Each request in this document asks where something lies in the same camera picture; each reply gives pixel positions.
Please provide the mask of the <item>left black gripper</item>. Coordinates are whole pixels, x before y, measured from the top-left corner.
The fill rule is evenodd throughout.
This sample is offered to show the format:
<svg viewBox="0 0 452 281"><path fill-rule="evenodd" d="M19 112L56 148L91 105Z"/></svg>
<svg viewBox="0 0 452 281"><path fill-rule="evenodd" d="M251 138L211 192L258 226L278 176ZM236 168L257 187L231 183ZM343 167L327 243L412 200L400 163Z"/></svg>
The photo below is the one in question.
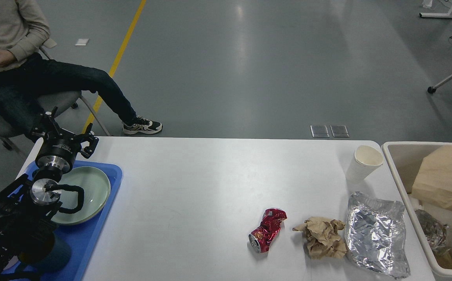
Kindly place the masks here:
<svg viewBox="0 0 452 281"><path fill-rule="evenodd" d="M57 110L58 107L54 107L51 112L38 114L29 133L33 143L44 138L35 160L38 173L67 174L73 168L77 153L89 159L99 142L92 131L93 123L88 124L79 135L60 133L60 126L55 119ZM84 142L88 142L88 146L83 147Z"/></svg>

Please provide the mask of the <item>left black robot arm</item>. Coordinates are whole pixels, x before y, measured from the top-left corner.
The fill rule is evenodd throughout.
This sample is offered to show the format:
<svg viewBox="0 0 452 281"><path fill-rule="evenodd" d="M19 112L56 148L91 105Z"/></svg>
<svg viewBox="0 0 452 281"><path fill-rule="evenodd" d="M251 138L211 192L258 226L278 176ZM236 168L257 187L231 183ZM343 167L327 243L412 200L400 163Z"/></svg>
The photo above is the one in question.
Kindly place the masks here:
<svg viewBox="0 0 452 281"><path fill-rule="evenodd" d="M84 189L61 184L80 153L90 158L99 139L92 133L92 123L76 135L60 128L50 113L38 114L31 134L43 138L37 154L37 170L32 178L22 174L0 192L0 281L40 280L37 272L3 272L11 258L19 254L41 257L47 242L54 240L56 213L74 214L84 205Z"/></svg>

